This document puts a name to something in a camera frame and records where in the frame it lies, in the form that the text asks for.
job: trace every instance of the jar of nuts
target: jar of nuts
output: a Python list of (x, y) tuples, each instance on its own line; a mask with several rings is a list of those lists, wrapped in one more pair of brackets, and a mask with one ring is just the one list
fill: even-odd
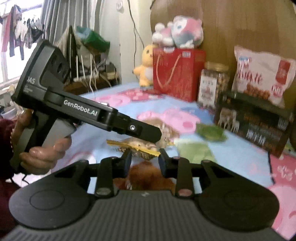
[(200, 88), (197, 102), (203, 106), (215, 108), (218, 95), (225, 91), (229, 82), (228, 66), (206, 62), (200, 76)]

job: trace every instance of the jar lid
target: jar lid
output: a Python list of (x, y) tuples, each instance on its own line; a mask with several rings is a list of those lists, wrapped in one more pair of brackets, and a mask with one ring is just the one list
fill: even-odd
[(208, 70), (214, 70), (217, 72), (226, 72), (229, 69), (229, 67), (224, 64), (213, 63), (213, 62), (206, 62), (205, 68)]

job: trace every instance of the human hand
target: human hand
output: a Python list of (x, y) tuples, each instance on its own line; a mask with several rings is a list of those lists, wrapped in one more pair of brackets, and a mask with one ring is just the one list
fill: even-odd
[[(23, 130), (30, 124), (32, 112), (26, 110), (17, 119), (17, 123), (11, 135), (12, 146), (15, 147), (22, 135)], [(30, 174), (43, 175), (54, 168), (57, 161), (64, 157), (66, 150), (72, 144), (71, 137), (59, 139), (53, 147), (33, 147), (28, 153), (21, 153), (21, 166)]]

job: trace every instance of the bag handle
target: bag handle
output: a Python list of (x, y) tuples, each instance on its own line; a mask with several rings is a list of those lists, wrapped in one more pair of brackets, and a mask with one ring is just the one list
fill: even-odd
[(176, 62), (175, 62), (175, 64), (174, 64), (174, 67), (173, 67), (173, 69), (172, 69), (172, 72), (171, 72), (171, 74), (170, 74), (170, 77), (169, 77), (168, 81), (167, 81), (164, 85), (162, 85), (162, 83), (160, 82), (159, 77), (158, 77), (158, 64), (159, 64), (160, 55), (161, 55), (161, 53), (158, 55), (157, 63), (156, 63), (156, 78), (157, 78), (157, 82), (158, 82), (159, 86), (160, 86), (161, 88), (163, 88), (163, 87), (165, 87), (166, 85), (168, 85), (168, 84), (171, 82), (172, 77), (173, 77), (173, 74), (174, 74), (175, 69), (176, 69), (176, 66), (177, 66), (177, 64), (178, 64), (178, 62), (179, 62), (179, 59), (181, 58), (182, 55), (179, 54), (179, 56), (178, 56), (178, 58), (176, 59)]

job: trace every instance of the red gift bag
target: red gift bag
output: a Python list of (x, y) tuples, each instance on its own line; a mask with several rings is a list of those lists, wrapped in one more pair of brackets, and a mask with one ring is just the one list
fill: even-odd
[(153, 88), (188, 102), (197, 100), (206, 52), (199, 49), (154, 48)]

